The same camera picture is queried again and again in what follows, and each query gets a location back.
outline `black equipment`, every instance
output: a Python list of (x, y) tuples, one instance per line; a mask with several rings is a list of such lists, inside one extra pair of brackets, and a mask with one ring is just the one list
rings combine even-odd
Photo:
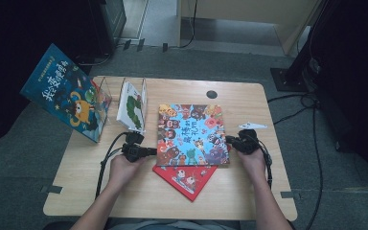
[(137, 132), (130, 132), (126, 137), (126, 143), (122, 146), (122, 152), (129, 162), (135, 162), (142, 157), (156, 155), (157, 149), (143, 148), (139, 145), (145, 137)]

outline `hand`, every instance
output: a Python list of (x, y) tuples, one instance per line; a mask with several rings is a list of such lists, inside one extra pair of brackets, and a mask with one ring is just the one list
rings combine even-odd
[(263, 178), (265, 180), (265, 158), (261, 149), (257, 149), (252, 154), (248, 155), (238, 150), (237, 153), (253, 184), (255, 184), (258, 179)]
[(106, 187), (116, 190), (122, 189), (146, 160), (147, 158), (143, 157), (131, 163), (123, 155), (115, 156), (110, 164), (109, 181)]

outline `open book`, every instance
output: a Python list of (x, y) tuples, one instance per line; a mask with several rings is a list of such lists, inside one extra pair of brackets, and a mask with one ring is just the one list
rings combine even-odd
[(100, 141), (112, 101), (106, 81), (96, 84), (56, 45), (50, 45), (20, 94), (92, 141)]
[(141, 92), (131, 82), (124, 79), (116, 116), (116, 120), (127, 129), (140, 132), (142, 135), (145, 132), (148, 103), (146, 90), (146, 79), (142, 81)]

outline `children's book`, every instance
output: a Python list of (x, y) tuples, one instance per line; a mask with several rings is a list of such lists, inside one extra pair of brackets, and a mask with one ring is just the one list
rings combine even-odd
[(139, 92), (129, 81), (124, 80), (119, 98), (116, 120), (127, 129), (143, 134), (147, 112), (146, 79), (142, 81), (142, 92)]
[(112, 101), (105, 79), (100, 85), (93, 82), (55, 44), (50, 45), (20, 94), (92, 141), (100, 141)]
[(160, 104), (156, 164), (229, 164), (221, 107), (216, 104)]
[(194, 201), (218, 166), (154, 166), (153, 171)]

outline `small white object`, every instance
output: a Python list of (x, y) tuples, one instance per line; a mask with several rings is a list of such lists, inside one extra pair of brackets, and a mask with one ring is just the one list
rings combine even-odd
[(246, 123), (239, 126), (243, 129), (256, 129), (256, 128), (267, 128), (266, 125), (254, 124), (254, 123)]

